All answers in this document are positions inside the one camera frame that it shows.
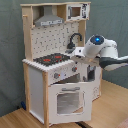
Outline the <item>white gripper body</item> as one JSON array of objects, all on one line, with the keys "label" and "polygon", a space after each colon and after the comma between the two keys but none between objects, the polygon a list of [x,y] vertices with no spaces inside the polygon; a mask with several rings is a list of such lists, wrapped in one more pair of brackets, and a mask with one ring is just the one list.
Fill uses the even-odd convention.
[{"label": "white gripper body", "polygon": [[70,59],[73,61],[83,59],[85,57],[83,50],[83,47],[76,47],[74,51],[71,53]]}]

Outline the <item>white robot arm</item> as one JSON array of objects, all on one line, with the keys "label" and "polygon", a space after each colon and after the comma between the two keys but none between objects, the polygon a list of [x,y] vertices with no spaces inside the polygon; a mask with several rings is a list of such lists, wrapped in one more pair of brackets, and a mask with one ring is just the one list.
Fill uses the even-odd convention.
[{"label": "white robot arm", "polygon": [[93,35],[84,47],[76,47],[71,54],[71,59],[92,66],[100,66],[107,71],[128,65],[128,56],[118,56],[117,43],[102,35]]}]

